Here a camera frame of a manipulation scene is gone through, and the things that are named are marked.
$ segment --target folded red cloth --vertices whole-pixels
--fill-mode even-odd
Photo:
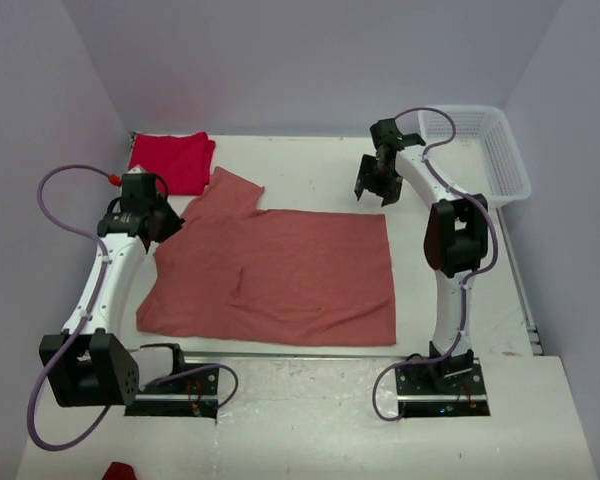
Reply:
[[[133,467],[126,463],[112,462],[102,480],[138,480]]]
[[[129,169],[140,165],[157,173],[174,195],[200,195],[209,183],[215,148],[205,132],[188,137],[138,135]]]

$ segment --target cable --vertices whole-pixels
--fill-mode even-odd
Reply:
[[[117,178],[115,175],[109,175],[104,170],[101,170],[96,167],[92,167],[91,165],[73,164],[73,165],[64,165],[62,167],[54,168],[49,173],[47,173],[44,177],[42,177],[42,180],[40,180],[40,183],[38,184],[36,198],[38,200],[38,206],[40,207],[40,210],[42,211],[44,216],[47,217],[54,225],[57,225],[58,227],[60,227],[63,230],[66,230],[67,232],[75,233],[76,235],[80,235],[81,237],[85,237],[90,240],[93,240],[98,245],[98,248],[100,248],[100,250],[102,250],[102,263],[100,265],[100,271],[98,272],[98,278],[97,278],[96,284],[93,288],[93,292],[91,292],[91,296],[89,297],[89,301],[87,302],[86,308],[84,310],[84,314],[81,316],[80,321],[78,322],[78,325],[76,326],[75,331],[69,336],[67,341],[62,345],[62,347],[60,347],[58,349],[58,351],[51,357],[49,362],[44,366],[44,368],[42,369],[42,372],[40,372],[40,375],[38,375],[38,378],[36,379],[36,381],[33,385],[33,389],[31,390],[31,395],[29,396],[29,403],[27,404],[27,431],[29,433],[29,437],[31,438],[31,440],[33,441],[33,443],[36,446],[40,447],[43,450],[47,450],[50,452],[59,452],[62,450],[67,450],[71,447],[76,446],[80,442],[82,442],[85,438],[87,438],[96,429],[96,427],[100,424],[100,422],[102,422],[102,419],[105,417],[105,415],[111,408],[110,405],[104,407],[104,409],[96,417],[96,419],[94,420],[94,422],[91,424],[91,426],[89,428],[87,428],[78,437],[76,437],[75,439],[73,439],[67,443],[61,443],[61,444],[47,443],[40,437],[40,435],[38,434],[38,431],[36,430],[36,423],[35,423],[36,407],[38,405],[38,399],[40,397],[40,392],[42,390],[42,386],[44,385],[44,381],[49,376],[49,374],[51,373],[53,368],[56,366],[58,361],[67,352],[67,350],[69,350],[71,345],[73,345],[73,343],[76,341],[76,339],[78,338],[78,336],[80,335],[82,330],[84,330],[84,327],[87,324],[87,321],[89,320],[89,318],[91,318],[91,311],[93,310],[93,307],[97,301],[100,290],[102,289],[102,285],[104,283],[104,278],[107,273],[107,267],[109,266],[107,246],[105,245],[104,241],[100,237],[98,237],[98,235],[88,232],[86,230],[81,230],[79,228],[72,227],[71,225],[64,223],[63,221],[61,221],[60,219],[55,217],[49,211],[49,209],[47,208],[47,206],[44,203],[44,198],[42,196],[42,192],[44,191],[44,187],[45,187],[46,183],[49,181],[49,179],[51,177],[55,176],[56,174],[58,174],[60,172],[64,172],[66,170],[90,170],[92,172],[103,175],[104,177],[107,177],[109,182],[114,185],[116,185],[115,178]],[[163,185],[165,187],[165,199],[166,199],[169,194],[167,184],[162,177],[160,177],[160,176],[156,176],[156,177],[160,179],[160,181],[163,183]],[[235,385],[233,387],[233,390],[229,394],[229,396],[222,403],[220,403],[218,405],[218,408],[220,408],[220,407],[225,406],[227,403],[229,403],[229,401],[234,397],[234,395],[238,391],[238,375],[231,367],[228,367],[226,365],[222,365],[219,363],[209,364],[209,365],[205,365],[204,367],[200,367],[200,368],[196,368],[196,369],[189,370],[186,372],[177,373],[175,375],[170,375],[167,377],[159,378],[157,380],[154,380],[151,383],[159,384],[159,383],[163,383],[163,382],[168,382],[170,380],[184,378],[189,375],[195,375],[196,373],[201,373],[201,372],[208,371],[208,370],[211,370],[214,368],[220,368],[220,369],[224,369],[224,370],[228,371],[233,376],[233,379],[235,380]]]
[[[458,195],[459,197],[471,202],[477,209],[478,211],[482,214],[482,216],[485,218],[486,222],[487,222],[487,228],[489,229],[489,234],[491,236],[491,243],[493,244],[493,255],[491,256],[491,261],[483,268],[478,269],[474,272],[469,273],[466,277],[464,277],[464,279],[462,280],[462,294],[461,294],[461,314],[460,314],[460,326],[458,328],[458,334],[456,335],[456,338],[454,339],[453,343],[451,344],[451,347],[449,347],[449,349],[444,352],[441,356],[439,357],[435,357],[435,358],[425,358],[425,359],[421,359],[421,360],[413,360],[412,357],[409,357],[407,360],[402,360],[400,362],[394,363],[392,365],[389,365],[388,367],[386,367],[384,370],[382,370],[380,372],[380,374],[378,375],[378,377],[376,378],[375,382],[373,383],[373,389],[371,391],[371,403],[373,406],[373,410],[376,413],[376,415],[381,419],[384,420],[386,422],[395,422],[397,420],[400,420],[403,416],[404,413],[399,413],[398,415],[394,416],[394,417],[387,417],[385,415],[382,414],[382,412],[380,412],[379,408],[378,408],[378,400],[377,400],[377,395],[378,395],[378,387],[380,386],[380,382],[382,381],[382,379],[384,378],[384,376],[389,373],[392,370],[395,370],[396,368],[401,368],[401,367],[406,367],[406,366],[415,366],[415,365],[435,365],[436,363],[440,363],[444,360],[446,360],[447,358],[449,358],[453,352],[455,351],[456,347],[458,346],[458,344],[460,343],[460,340],[462,339],[462,334],[464,332],[464,327],[467,323],[467,319],[468,319],[468,312],[467,312],[467,289],[464,288],[467,284],[467,282],[469,282],[469,280],[471,280],[473,277],[477,276],[477,275],[481,275],[483,273],[488,272],[489,270],[491,270],[496,262],[498,261],[498,255],[499,255],[499,251],[498,251],[498,236],[496,234],[496,227],[493,224],[493,220],[491,220],[491,217],[489,216],[489,212],[487,212],[487,209],[484,208],[484,206],[475,198],[473,198],[471,195],[467,195],[464,192],[461,192],[459,190],[457,190],[456,188],[452,187],[434,168],[434,166],[431,164],[431,161],[428,158],[428,153],[431,149],[436,148],[436,147],[441,147],[442,145],[446,145],[448,143],[451,143],[455,138],[456,138],[456,124],[453,121],[453,118],[451,118],[451,116],[449,116],[449,114],[447,114],[446,112],[443,112],[440,109],[437,108],[433,108],[433,107],[416,107],[416,108],[409,108],[403,112],[398,113],[394,119],[398,120],[400,117],[402,117],[403,115],[406,115],[408,113],[412,113],[412,112],[418,112],[418,111],[428,111],[428,112],[433,112],[433,113],[437,113],[439,115],[442,115],[444,118],[446,118],[449,121],[449,124],[451,125],[451,135],[449,136],[449,138],[447,138],[446,140],[442,140],[440,142],[436,142],[436,143],[432,143],[431,145],[427,145],[427,147],[425,147],[425,149],[422,152],[422,158],[424,160],[424,164],[427,167],[427,170],[429,170],[429,172],[431,173],[431,175],[433,175],[433,177],[436,179],[436,181],[442,185],[443,188],[445,188],[446,190],[448,190],[450,193],[453,193],[454,195]]]

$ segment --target white plastic basket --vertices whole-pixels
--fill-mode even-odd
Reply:
[[[489,207],[498,208],[531,195],[529,177],[502,110],[482,105],[436,105],[456,124],[456,139],[434,148],[430,158],[458,186],[482,193]],[[442,115],[418,113],[420,135],[427,144],[451,135]]]

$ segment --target white floor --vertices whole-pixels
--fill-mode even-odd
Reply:
[[[214,164],[266,187],[262,208],[379,212],[379,199],[355,202],[353,184],[367,139],[220,137]],[[426,352],[435,321],[435,282],[422,241],[428,212],[405,186],[387,215],[398,300],[398,345],[378,349],[299,348],[212,339],[178,339],[188,351],[296,355]],[[184,208],[187,199],[174,199]],[[159,337],[135,330],[134,311],[155,280],[151,258],[132,289],[122,339],[129,348]],[[241,388],[218,423],[125,418],[113,408],[85,442],[46,453],[28,442],[20,479],[97,479],[111,461],[140,480],[165,479],[594,479],[595,472],[560,360],[531,355],[506,255],[474,288],[472,334],[492,416],[378,420],[375,375],[388,359],[229,359]],[[230,379],[221,375],[221,391]],[[396,410],[389,375],[380,392]],[[50,441],[73,438],[97,409],[60,409],[49,391],[38,424]]]

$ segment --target red cloth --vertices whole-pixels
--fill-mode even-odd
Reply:
[[[200,195],[209,183],[211,158],[216,142],[205,132],[188,137],[138,135],[129,169],[141,165],[157,173],[173,195]]]
[[[133,467],[126,463],[112,462],[102,480],[138,480]]]
[[[264,188],[216,168],[155,252],[138,330],[293,345],[393,345],[384,215],[258,210]]]

